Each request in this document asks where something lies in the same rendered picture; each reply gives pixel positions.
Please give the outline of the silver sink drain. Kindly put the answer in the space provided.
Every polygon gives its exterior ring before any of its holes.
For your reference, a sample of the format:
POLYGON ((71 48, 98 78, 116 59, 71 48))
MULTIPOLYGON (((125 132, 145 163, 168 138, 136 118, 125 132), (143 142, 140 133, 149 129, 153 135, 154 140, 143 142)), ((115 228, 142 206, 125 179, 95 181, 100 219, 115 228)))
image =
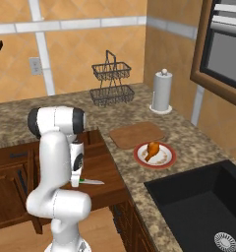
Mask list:
POLYGON ((218 232, 214 236, 214 243, 222 252, 236 251, 236 240, 226 232, 218 232))

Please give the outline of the brown chicken drumstick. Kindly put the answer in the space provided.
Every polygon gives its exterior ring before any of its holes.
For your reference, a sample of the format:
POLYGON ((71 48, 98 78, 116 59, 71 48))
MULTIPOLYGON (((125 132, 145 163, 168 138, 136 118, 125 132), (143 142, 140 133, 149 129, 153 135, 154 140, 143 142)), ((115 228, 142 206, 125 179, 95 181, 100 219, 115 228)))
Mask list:
POLYGON ((149 161, 152 157, 157 155, 159 152, 159 143, 158 142, 150 142, 147 145, 147 156, 145 157, 145 161, 149 161))

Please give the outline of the wooden drawer front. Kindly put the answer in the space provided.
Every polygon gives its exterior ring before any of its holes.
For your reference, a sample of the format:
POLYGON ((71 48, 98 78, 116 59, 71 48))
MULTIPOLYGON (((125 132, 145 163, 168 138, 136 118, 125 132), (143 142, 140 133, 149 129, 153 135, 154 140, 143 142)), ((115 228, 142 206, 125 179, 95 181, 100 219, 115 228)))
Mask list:
POLYGON ((37 156, 39 154, 39 142, 33 142, 28 144, 21 144, 17 146, 7 147, 0 149, 0 165, 7 165, 10 163, 27 161, 26 157, 10 158, 10 154, 18 154, 23 152, 29 152, 33 150, 34 154, 37 156))

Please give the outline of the white wall outlet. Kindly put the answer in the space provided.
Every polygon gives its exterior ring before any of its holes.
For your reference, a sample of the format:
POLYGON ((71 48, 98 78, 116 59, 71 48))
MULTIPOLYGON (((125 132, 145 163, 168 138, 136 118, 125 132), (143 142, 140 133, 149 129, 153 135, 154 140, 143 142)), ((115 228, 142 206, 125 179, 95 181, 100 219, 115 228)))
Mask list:
POLYGON ((29 66, 30 66, 31 73, 33 75, 41 75, 42 74, 41 62, 38 57, 30 57, 29 58, 29 66))

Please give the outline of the green-handled knife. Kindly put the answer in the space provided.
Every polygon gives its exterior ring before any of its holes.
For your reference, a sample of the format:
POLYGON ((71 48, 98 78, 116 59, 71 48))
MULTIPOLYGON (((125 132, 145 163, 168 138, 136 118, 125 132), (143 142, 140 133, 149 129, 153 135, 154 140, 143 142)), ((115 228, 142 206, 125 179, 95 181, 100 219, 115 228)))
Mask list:
POLYGON ((92 179, 85 179, 85 178, 80 178, 79 183, 93 184, 93 185, 102 185, 102 184, 104 184, 104 182, 100 181, 100 180, 92 180, 92 179))

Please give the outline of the wooden cupboard door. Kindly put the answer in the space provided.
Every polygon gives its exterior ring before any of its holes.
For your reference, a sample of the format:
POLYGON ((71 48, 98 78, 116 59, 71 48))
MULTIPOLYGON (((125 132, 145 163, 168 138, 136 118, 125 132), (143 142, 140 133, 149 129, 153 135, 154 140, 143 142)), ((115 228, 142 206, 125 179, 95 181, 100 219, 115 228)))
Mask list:
POLYGON ((22 171, 27 185, 25 167, 21 163, 0 166, 0 228, 31 220, 26 209, 27 196, 22 188, 18 169, 22 171))

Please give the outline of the wooden cutting board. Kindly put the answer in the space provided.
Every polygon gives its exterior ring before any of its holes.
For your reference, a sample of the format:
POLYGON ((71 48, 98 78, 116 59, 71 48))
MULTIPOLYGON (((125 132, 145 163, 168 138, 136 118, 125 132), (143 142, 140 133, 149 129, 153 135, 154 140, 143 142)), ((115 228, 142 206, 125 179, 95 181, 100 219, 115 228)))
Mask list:
POLYGON ((109 132, 115 145, 129 150, 144 142, 153 142, 164 138, 164 132, 149 121, 122 126, 109 132))

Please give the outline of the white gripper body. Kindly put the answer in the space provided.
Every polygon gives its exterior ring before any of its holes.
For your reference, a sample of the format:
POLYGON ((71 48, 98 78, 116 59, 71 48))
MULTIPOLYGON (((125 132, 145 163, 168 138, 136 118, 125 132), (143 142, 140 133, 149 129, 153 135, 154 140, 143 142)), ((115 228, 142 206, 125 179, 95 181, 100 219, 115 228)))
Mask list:
POLYGON ((79 184, 80 184, 80 175, 76 171, 73 171, 71 175, 71 185, 73 187, 78 187, 79 184))

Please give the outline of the white paper towel roll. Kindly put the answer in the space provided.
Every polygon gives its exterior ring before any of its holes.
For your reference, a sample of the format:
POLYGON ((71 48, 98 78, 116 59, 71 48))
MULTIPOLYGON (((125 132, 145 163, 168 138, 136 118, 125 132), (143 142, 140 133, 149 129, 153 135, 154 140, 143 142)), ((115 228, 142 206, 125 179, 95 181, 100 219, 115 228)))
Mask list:
POLYGON ((162 69, 154 75, 152 102, 149 109, 156 114, 168 114, 172 110, 169 104, 173 75, 162 69))

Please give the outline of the wooden cupboard under sink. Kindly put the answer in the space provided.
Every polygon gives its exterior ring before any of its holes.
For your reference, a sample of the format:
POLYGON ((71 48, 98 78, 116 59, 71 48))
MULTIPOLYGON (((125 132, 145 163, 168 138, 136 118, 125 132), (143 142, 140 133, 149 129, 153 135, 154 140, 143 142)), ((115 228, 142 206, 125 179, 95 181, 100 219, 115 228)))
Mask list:
POLYGON ((122 238, 126 252, 157 252, 148 237, 133 203, 126 201, 110 206, 109 209, 113 216, 114 206, 122 213, 122 233, 118 234, 122 238))

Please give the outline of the red-rimmed white plate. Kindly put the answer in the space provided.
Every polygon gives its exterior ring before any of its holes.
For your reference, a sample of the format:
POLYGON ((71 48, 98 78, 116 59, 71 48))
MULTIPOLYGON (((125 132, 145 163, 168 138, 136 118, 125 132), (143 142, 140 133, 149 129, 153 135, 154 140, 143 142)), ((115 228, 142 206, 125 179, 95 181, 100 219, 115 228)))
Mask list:
POLYGON ((158 142, 158 144, 158 153, 149 160, 146 160, 148 156, 148 142, 137 145, 134 148, 135 161, 144 167, 152 169, 163 169, 173 165, 176 161, 175 151, 164 143, 158 142))

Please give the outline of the open wooden drawer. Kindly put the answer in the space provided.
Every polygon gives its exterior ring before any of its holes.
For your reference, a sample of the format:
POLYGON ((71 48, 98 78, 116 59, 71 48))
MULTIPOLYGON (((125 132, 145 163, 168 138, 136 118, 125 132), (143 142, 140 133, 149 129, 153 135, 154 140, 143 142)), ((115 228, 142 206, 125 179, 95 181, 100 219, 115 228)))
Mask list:
POLYGON ((118 222, 121 213, 117 204, 129 198, 117 166, 98 130, 86 131, 78 136, 84 143, 85 159, 82 177, 103 181, 103 185, 81 184, 79 190, 91 197, 91 209, 109 207, 118 233, 122 232, 118 222))

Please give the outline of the black sink basin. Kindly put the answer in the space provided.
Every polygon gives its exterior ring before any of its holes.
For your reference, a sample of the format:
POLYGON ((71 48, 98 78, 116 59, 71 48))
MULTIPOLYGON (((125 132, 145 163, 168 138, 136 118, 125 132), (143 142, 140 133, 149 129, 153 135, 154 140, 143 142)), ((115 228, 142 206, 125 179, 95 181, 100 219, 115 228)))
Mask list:
POLYGON ((183 252, 222 252, 214 243, 218 232, 236 240, 236 165, 230 160, 145 186, 183 252))

